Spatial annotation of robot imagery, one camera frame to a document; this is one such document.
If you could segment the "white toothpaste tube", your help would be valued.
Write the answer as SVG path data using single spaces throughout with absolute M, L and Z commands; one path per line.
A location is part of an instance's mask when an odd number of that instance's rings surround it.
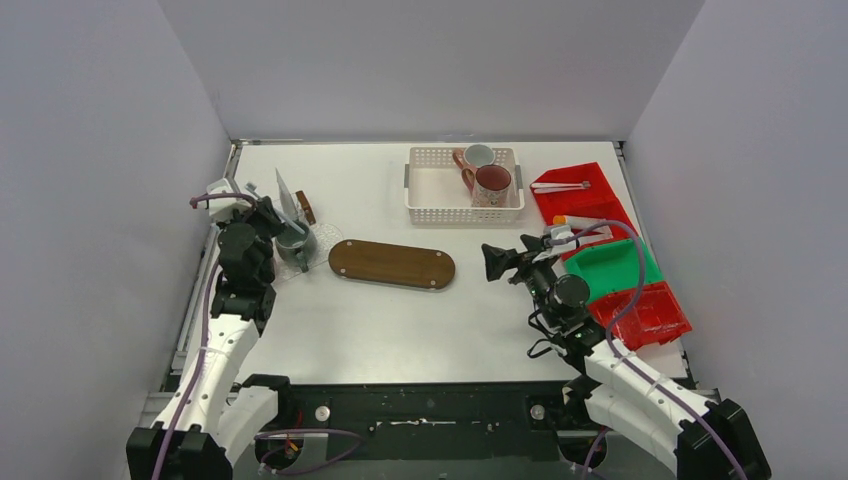
M 281 218 L 295 228 L 295 222 L 298 219 L 297 207 L 278 169 L 275 170 L 275 176 L 278 186 Z

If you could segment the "grey-green ceramic mug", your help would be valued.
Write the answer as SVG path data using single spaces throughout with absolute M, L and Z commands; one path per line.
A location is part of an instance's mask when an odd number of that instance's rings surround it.
M 309 225 L 300 220 L 286 224 L 274 238 L 274 245 L 282 261 L 302 273 L 310 270 L 310 262 L 318 251 L 317 237 Z

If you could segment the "wooden acrylic toothbrush holder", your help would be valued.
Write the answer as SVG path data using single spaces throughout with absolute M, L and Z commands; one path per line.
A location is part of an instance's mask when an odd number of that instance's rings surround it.
M 303 190 L 296 191 L 293 195 L 299 219 L 312 226 L 317 223 L 314 210 Z

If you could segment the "white blue toothbrush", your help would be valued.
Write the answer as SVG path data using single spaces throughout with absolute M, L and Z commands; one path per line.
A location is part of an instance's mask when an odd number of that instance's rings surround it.
M 297 234 L 300 239 L 307 237 L 306 229 L 282 210 L 277 209 L 268 196 L 261 197 L 254 183 L 247 182 L 245 188 L 256 200 L 256 206 L 247 215 L 246 222 L 261 238 L 273 239 L 289 231 Z

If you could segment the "pink ghost pattern mug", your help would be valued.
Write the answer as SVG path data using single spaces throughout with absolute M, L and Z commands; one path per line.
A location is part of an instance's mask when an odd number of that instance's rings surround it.
M 512 175 L 500 165 L 464 168 L 462 180 L 475 208 L 501 208 L 507 204 Z

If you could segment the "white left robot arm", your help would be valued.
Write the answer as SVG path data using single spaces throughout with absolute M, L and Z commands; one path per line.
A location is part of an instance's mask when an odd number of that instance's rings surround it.
M 273 240 L 284 225 L 267 197 L 205 194 L 219 227 L 219 254 L 203 294 L 200 343 L 185 378 L 148 427 L 126 443 L 133 479 L 230 479 L 263 426 L 289 428 L 297 404 L 268 386 L 245 385 L 227 401 L 248 353 L 270 319 L 276 291 Z

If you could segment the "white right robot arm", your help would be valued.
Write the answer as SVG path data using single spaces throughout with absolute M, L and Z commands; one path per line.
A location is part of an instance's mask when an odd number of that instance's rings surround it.
M 565 419 L 611 429 L 678 479 L 769 479 L 771 466 L 745 410 L 685 388 L 643 361 L 589 312 L 589 284 L 558 275 L 549 236 L 522 238 L 525 251 L 481 247 L 488 281 L 507 271 L 534 303 L 533 317 L 552 351 L 578 371 L 567 386 Z

